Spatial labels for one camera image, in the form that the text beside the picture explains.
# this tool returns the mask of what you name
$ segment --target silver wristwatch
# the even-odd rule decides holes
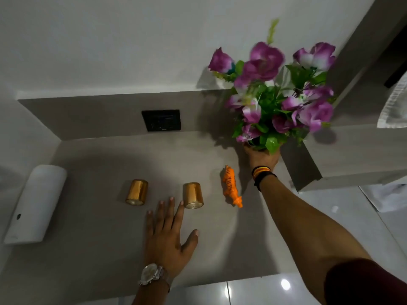
[[[140,286],[149,285],[159,279],[165,280],[168,284],[168,290],[170,290],[174,278],[171,278],[162,266],[155,263],[149,264],[141,272]]]

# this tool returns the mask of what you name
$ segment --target white wall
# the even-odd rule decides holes
[[[0,68],[19,98],[194,90],[219,46],[247,59],[275,36],[291,59],[338,50],[374,0],[1,0]]]
[[[23,185],[35,166],[49,163],[60,142],[10,89],[0,80],[0,272],[11,251],[3,238]]]

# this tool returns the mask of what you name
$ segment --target flower bouquet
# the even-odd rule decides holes
[[[249,61],[235,62],[219,48],[208,66],[217,78],[234,84],[225,104],[239,112],[233,138],[270,153],[290,136],[301,141],[308,131],[329,126],[334,100],[333,90],[325,85],[326,72],[335,60],[335,46],[328,43],[294,53],[293,63],[284,66],[290,79],[277,82],[277,75],[284,76],[284,67],[280,71],[284,55],[271,46],[277,23],[272,21],[267,42],[254,45]]]

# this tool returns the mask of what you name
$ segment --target hand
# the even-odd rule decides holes
[[[244,144],[244,148],[247,155],[249,155],[251,169],[254,169],[257,166],[267,166],[273,171],[280,158],[280,149],[275,153],[270,154],[268,150],[256,151],[246,143]]]
[[[174,198],[170,198],[165,218],[164,207],[164,201],[160,201],[155,228],[153,226],[153,212],[148,211],[147,213],[144,263],[145,266],[151,263],[162,266],[170,277],[175,278],[191,260],[198,244],[199,231],[192,231],[185,244],[181,246],[180,230],[184,216],[184,202],[180,202],[175,216]]]

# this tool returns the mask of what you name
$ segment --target person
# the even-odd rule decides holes
[[[407,304],[407,284],[372,261],[345,228],[293,194],[270,172],[278,162],[279,151],[269,154],[249,146],[244,148],[251,168],[260,171],[256,173],[260,179],[255,178],[255,184],[305,286],[321,304]],[[180,202],[174,215],[173,198],[166,216],[164,203],[160,203],[155,227],[152,212],[147,214],[145,266],[151,263],[162,266],[171,279],[186,266],[198,244],[199,231],[194,230],[181,246],[183,214],[184,205]],[[162,305],[168,292],[166,280],[152,280],[140,286],[133,305]]]

